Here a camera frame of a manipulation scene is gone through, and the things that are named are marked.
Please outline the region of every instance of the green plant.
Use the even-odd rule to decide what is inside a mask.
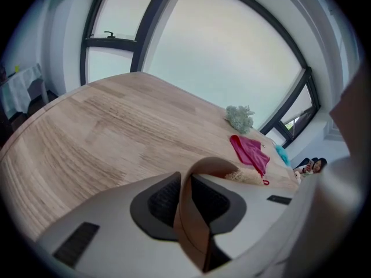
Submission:
[[[254,121],[251,115],[255,112],[250,111],[249,106],[228,106],[225,119],[229,121],[231,126],[241,134],[246,134],[253,127]]]

